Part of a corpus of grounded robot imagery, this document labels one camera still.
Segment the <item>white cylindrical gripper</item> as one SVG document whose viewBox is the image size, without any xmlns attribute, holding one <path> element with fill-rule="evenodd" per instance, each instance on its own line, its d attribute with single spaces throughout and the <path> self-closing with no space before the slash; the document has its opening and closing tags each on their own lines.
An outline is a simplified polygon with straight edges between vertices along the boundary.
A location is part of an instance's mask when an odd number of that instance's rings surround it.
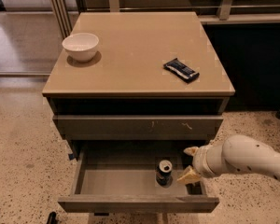
<svg viewBox="0 0 280 224">
<path fill-rule="evenodd" d="M 183 185 L 194 184 L 205 178 L 213 178 L 216 174 L 211 170 L 207 162 L 207 154 L 213 147 L 211 145 L 202 147 L 187 147 L 183 152 L 193 156 L 193 167 L 188 166 L 178 177 L 177 182 Z"/>
</svg>

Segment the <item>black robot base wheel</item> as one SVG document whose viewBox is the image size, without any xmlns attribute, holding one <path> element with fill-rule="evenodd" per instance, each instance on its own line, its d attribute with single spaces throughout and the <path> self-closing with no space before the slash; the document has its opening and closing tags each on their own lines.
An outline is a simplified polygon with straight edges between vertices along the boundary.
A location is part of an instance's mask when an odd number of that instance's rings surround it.
<svg viewBox="0 0 280 224">
<path fill-rule="evenodd" d="M 55 212 L 50 212 L 47 220 L 47 224 L 57 224 L 56 219 L 57 214 Z"/>
</svg>

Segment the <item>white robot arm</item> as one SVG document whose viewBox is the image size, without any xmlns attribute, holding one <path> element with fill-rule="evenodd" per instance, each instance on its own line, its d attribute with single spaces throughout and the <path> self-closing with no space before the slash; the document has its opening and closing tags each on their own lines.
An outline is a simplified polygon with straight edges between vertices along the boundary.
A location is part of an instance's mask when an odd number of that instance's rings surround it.
<svg viewBox="0 0 280 224">
<path fill-rule="evenodd" d="M 233 135 L 220 145 L 187 147 L 184 152 L 192 157 L 192 165 L 177 179 L 183 185 L 224 174 L 259 174 L 280 182 L 280 153 L 245 135 Z"/>
</svg>

